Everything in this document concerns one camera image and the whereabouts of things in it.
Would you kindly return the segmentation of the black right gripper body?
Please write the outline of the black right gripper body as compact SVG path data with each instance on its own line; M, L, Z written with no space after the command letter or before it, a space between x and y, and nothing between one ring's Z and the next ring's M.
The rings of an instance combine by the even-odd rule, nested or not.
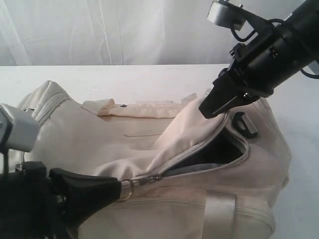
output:
M267 98L274 89L307 65L307 36L296 29L273 29L248 45L237 44L233 62L213 82L229 82L249 105Z

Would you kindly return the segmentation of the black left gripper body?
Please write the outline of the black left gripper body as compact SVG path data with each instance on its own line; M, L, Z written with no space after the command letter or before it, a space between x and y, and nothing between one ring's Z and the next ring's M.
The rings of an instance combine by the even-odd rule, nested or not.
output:
M67 229L42 162L0 176L2 239L65 239Z

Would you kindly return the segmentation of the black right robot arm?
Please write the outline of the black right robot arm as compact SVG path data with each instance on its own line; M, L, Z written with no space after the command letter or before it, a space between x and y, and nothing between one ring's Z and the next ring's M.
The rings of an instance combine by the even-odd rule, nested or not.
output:
M227 0L211 5L208 20L228 28L237 44L232 63L199 106L207 119L267 98L274 89L319 59L319 3L307 0L286 19L266 20Z

